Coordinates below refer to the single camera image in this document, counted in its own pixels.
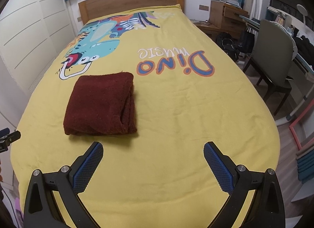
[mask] gray chair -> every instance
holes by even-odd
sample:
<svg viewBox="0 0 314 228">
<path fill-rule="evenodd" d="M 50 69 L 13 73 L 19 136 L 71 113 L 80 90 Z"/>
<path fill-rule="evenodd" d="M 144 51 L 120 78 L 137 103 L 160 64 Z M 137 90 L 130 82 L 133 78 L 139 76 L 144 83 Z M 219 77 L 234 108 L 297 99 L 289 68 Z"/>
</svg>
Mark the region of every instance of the gray chair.
<svg viewBox="0 0 314 228">
<path fill-rule="evenodd" d="M 291 92 L 291 85 L 286 78 L 291 67 L 292 55 L 291 37 L 280 26 L 268 20 L 262 20 L 253 56 L 243 72 L 245 73 L 252 65 L 260 74 L 256 85 L 259 85 L 262 80 L 267 83 L 267 93 L 263 98 L 265 102 L 274 92 L 285 94 L 274 115 L 278 113 Z"/>
</svg>

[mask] black cable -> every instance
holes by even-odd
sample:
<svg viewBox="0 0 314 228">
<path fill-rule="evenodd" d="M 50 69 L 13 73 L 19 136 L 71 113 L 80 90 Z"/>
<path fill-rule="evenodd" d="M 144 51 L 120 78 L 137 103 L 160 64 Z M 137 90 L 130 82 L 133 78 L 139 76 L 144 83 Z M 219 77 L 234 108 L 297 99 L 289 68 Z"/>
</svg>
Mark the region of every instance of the black cable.
<svg viewBox="0 0 314 228">
<path fill-rule="evenodd" d="M 3 189 L 2 191 L 5 193 L 5 195 L 7 196 L 7 199 L 9 200 L 9 202 L 10 202 L 10 204 L 11 204 L 12 211 L 13 211 L 13 214 L 14 214 L 14 217 L 15 217 L 15 220 L 16 220 L 16 223 L 17 223 L 17 225 L 18 225 L 18 228 L 19 228 L 18 220 L 17 220 L 17 218 L 16 218 L 15 211 L 14 211 L 14 208 L 13 208 L 13 205 L 12 205 L 12 202 L 11 202 L 9 196 L 7 195 L 7 193 L 5 192 L 5 190 Z"/>
</svg>

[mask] chair backrest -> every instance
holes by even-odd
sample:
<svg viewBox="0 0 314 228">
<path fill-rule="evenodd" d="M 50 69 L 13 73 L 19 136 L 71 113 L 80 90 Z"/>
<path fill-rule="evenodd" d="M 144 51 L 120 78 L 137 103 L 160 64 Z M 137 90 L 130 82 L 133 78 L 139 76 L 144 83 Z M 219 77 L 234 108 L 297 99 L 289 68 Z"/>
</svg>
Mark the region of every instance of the chair backrest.
<svg viewBox="0 0 314 228">
<path fill-rule="evenodd" d="M 291 67 L 292 55 L 291 37 L 280 26 L 262 20 L 254 47 L 253 61 L 275 85 L 284 85 Z"/>
</svg>

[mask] yellow bedsheet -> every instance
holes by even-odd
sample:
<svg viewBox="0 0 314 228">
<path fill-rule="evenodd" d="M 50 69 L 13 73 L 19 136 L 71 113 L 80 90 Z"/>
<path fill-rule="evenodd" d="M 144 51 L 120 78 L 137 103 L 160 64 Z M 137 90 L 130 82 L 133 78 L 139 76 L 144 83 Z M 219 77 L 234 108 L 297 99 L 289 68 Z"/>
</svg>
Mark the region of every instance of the yellow bedsheet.
<svg viewBox="0 0 314 228">
<path fill-rule="evenodd" d="M 138 133 L 65 135 L 63 118 L 79 75 L 121 71 L 134 74 Z M 79 195 L 101 227 L 207 227 L 228 197 L 204 159 L 208 141 L 253 171 L 275 169 L 279 156 L 278 131 L 263 100 L 179 6 L 126 11 L 86 25 L 46 72 L 18 130 L 11 160 L 22 208 L 35 169 L 55 172 L 93 141 L 103 144 L 104 157 Z"/>
</svg>

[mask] metal screw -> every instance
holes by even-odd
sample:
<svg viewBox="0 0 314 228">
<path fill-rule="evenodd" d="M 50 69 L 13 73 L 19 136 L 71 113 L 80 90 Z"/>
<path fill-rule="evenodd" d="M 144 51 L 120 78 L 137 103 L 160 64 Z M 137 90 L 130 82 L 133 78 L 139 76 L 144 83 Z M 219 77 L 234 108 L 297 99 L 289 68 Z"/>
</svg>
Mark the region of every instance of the metal screw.
<svg viewBox="0 0 314 228">
<path fill-rule="evenodd" d="M 62 168 L 61 168 L 61 171 L 62 172 L 67 172 L 69 170 L 69 167 L 68 166 L 63 166 Z"/>
<path fill-rule="evenodd" d="M 274 171 L 273 169 L 268 169 L 267 171 L 268 171 L 268 173 L 269 173 L 270 175 L 275 174 L 275 171 Z"/>
<path fill-rule="evenodd" d="M 39 175 L 39 173 L 40 173 L 40 171 L 39 171 L 39 170 L 35 170 L 35 171 L 33 172 L 33 175 L 34 175 L 34 176 L 38 176 L 38 175 Z"/>
<path fill-rule="evenodd" d="M 243 171 L 246 170 L 246 168 L 245 168 L 244 165 L 239 165 L 239 166 L 238 166 L 238 170 L 241 171 L 241 172 L 243 172 Z"/>
</svg>

